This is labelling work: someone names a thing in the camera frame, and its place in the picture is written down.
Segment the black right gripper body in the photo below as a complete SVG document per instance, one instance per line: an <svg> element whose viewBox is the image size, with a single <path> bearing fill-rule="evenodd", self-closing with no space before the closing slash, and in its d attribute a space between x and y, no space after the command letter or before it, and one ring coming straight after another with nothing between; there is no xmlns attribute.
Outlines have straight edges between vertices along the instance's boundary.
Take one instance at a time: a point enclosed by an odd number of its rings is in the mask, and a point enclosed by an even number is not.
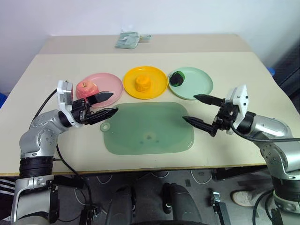
<svg viewBox="0 0 300 225"><path fill-rule="evenodd" d="M214 126L219 130L228 131L237 118L237 106L222 99L219 111L214 119Z"/></svg>

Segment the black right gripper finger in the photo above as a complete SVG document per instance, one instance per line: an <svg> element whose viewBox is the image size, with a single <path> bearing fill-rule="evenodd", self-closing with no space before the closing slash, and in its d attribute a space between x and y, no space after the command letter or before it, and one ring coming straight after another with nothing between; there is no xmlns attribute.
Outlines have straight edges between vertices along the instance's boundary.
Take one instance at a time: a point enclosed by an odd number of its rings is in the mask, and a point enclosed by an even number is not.
<svg viewBox="0 0 300 225"><path fill-rule="evenodd" d="M204 104L207 104L207 105L215 105L215 106L222 105L222 99L214 97L214 96L205 95L205 94L197 94L197 95L194 95L194 98Z"/></svg>
<svg viewBox="0 0 300 225"><path fill-rule="evenodd" d="M216 135L217 127L214 125L207 124L203 120L191 116L183 116L183 119L193 127L207 132L212 137Z"/></svg>

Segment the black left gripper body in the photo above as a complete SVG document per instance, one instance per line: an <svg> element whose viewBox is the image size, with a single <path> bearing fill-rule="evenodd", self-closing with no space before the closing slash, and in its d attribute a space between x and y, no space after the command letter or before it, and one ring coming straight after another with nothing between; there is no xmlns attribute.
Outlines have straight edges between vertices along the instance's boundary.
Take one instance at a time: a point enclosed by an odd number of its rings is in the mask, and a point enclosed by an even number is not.
<svg viewBox="0 0 300 225"><path fill-rule="evenodd" d="M81 125L93 125L91 120L90 104L84 98L72 102L71 114L74 120Z"/></svg>

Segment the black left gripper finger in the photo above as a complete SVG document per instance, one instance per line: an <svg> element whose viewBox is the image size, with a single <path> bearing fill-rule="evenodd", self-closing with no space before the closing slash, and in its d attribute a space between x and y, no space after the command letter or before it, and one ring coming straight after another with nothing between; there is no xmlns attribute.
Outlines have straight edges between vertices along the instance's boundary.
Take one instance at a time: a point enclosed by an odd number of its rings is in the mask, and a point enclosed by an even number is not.
<svg viewBox="0 0 300 225"><path fill-rule="evenodd" d="M113 107L113 108L105 108L102 110L99 110L95 113L92 113L89 116L89 124L93 125L96 123L99 123L101 121L104 121L106 119L111 118L116 112L118 111L118 108Z"/></svg>
<svg viewBox="0 0 300 225"><path fill-rule="evenodd" d="M107 101L111 96L113 96L113 92L110 91L102 91L97 94L91 95L87 97L87 101L90 105L102 103Z"/></svg>

